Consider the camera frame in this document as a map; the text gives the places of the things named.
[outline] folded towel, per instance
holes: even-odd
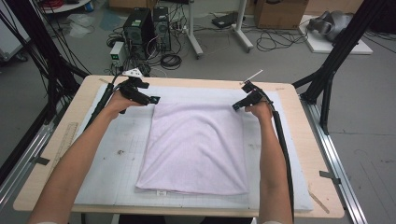
[[[140,189],[248,193],[243,122],[230,105],[155,105]]]

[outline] wooden table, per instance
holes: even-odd
[[[89,76],[82,83],[73,102],[67,109],[56,131],[49,140],[41,157],[49,159],[46,166],[37,164],[18,195],[14,208],[21,211],[32,211],[38,196],[51,172],[51,166],[56,157],[60,144],[71,122],[80,124],[97,90],[103,84],[110,82],[113,77]],[[122,82],[126,77],[119,77],[116,83]],[[145,78],[151,86],[175,86],[194,88],[240,89],[237,81],[177,79],[177,78]],[[277,91],[288,119],[290,133],[304,171],[309,194],[313,200],[314,210],[306,213],[295,213],[296,217],[330,217],[344,216],[344,209],[338,194],[329,178],[319,176],[319,171],[327,172],[328,169],[321,156],[318,143],[311,130],[309,122],[300,103],[298,94],[290,84],[285,83],[260,83],[254,82],[264,91]],[[230,210],[230,209],[205,209],[205,208],[169,208],[169,207],[137,207],[120,205],[75,205],[75,212],[96,213],[126,213],[126,214],[163,214],[163,215],[191,215],[191,216],[231,216],[231,217],[257,217],[257,210]]]

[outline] white stick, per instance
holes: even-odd
[[[261,72],[262,72],[262,70],[260,70],[258,73],[254,74],[253,76],[248,77],[245,81],[243,81],[243,82],[241,82],[241,83],[239,83],[239,84],[240,84],[240,85],[243,85],[245,82],[251,80],[252,78],[254,78],[255,76],[257,76],[257,75],[260,74]]]

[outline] hand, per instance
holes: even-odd
[[[111,119],[115,119],[122,110],[131,105],[141,106],[141,104],[123,97],[120,91],[115,91],[103,111],[107,112]]]
[[[261,101],[256,105],[246,106],[245,111],[251,112],[259,121],[271,120],[272,118],[271,107],[265,101]]]

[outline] human arm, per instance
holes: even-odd
[[[140,104],[123,98],[119,91],[114,92],[107,106],[62,156],[44,186],[28,223],[67,223],[74,200],[108,125],[121,110],[131,105]]]
[[[271,108],[260,102],[245,110],[258,118],[262,135],[259,223],[292,223],[286,162],[272,125]]]

